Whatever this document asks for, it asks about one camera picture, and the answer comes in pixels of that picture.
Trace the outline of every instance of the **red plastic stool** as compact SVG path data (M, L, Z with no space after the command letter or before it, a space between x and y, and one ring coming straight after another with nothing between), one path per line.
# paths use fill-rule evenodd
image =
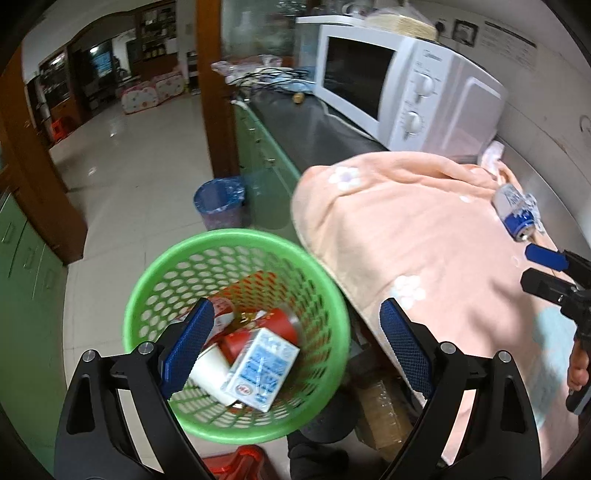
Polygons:
M217 480L279 480L265 450L256 445L242 445L234 453L203 462Z
M70 134L70 131L66 127L66 122L62 116L51 124L51 128L53 129L53 138L55 139L56 143L64 140L64 138Z

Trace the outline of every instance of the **basket rim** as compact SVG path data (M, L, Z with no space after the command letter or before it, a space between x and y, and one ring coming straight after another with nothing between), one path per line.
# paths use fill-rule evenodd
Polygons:
M237 427L217 427L212 424L204 423L193 423L177 416L177 420L181 427L192 435L211 442L244 445L247 443L261 443L275 440L288 435L311 421L332 398L340 385L343 374L345 373L350 344L349 316L345 307L345 302L343 301L340 290L337 288L334 281L308 252L292 242L271 233L240 228L215 230L201 233L200 235L183 240L161 254L148 268L146 268L142 276L140 276L125 308L122 341L124 350L127 353L133 351L136 347L136 345L133 345L132 343L133 334L131 325L134 316L136 316L135 314L137 313L137 310L143 308L143 306L139 304L139 300L142 295L144 295L144 290L153 283L153 277L163 268L166 268L172 258L187 249L201 248L200 251L202 251L207 247L210 247L212 242L222 244L224 239L230 238L235 242L237 237L248 240L249 242L257 242L263 250L266 245L279 247L279 249L286 252L287 257L298 258L298 262L300 262L300 265L298 266L313 278L317 288L320 288L325 292L326 298L324 298L324 307L333 313L331 317L345 320L342 322L335 321L330 324L332 333L332 351L330 362L326 365L327 370L323 375L322 388L316 388L312 395L306 400L305 405L298 408L297 413L290 414L285 419L274 420L270 424L250 426L243 429Z

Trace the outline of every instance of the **microwave window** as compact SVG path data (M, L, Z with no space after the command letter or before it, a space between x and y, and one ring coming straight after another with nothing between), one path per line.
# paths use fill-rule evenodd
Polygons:
M378 45L329 37L324 88L377 120L379 98L395 53Z

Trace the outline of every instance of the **blue trash bag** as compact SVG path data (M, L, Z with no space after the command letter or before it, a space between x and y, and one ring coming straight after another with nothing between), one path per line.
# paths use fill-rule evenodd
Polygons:
M213 179L195 192L193 203L207 230L242 226L244 184L240 177Z

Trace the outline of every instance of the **green plastic basket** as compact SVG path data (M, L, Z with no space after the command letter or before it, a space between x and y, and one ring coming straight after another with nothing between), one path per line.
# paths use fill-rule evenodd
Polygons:
M238 309L269 310L287 302L303 329L300 354L270 411L225 407L191 380L170 400L181 426L219 443L244 445L283 437L312 420L340 384L349 353L349 319L324 269L275 235L224 229L189 238L142 275L125 310L127 352L156 340L200 297L223 295Z

